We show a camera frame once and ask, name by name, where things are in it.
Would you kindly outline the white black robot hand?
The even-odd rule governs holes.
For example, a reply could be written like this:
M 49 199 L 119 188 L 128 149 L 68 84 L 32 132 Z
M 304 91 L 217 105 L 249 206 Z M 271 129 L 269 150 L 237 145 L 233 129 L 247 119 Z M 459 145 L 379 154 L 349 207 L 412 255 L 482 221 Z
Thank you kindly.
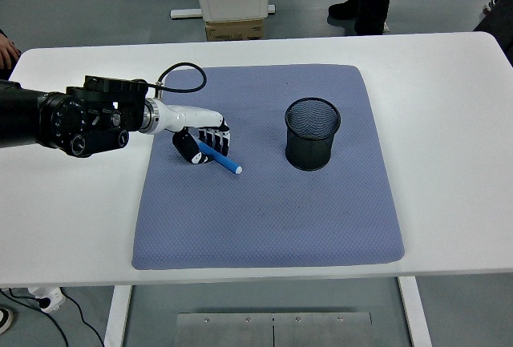
M 173 133 L 172 143 L 182 157 L 193 164 L 207 163 L 212 157 L 204 154 L 189 128 L 198 129 L 198 138 L 221 155 L 227 155 L 230 144 L 230 130 L 224 116 L 217 111 L 199 107 L 184 107 L 157 103 L 159 117 L 154 124 L 153 134 L 168 130 Z

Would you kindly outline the person's hand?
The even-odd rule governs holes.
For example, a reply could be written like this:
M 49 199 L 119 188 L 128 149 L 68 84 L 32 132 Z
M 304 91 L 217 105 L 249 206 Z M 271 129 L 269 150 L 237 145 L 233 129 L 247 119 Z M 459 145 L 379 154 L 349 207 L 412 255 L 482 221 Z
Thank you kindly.
M 21 51 L 4 34 L 0 34 L 0 67 L 2 70 L 13 69 L 18 62 Z

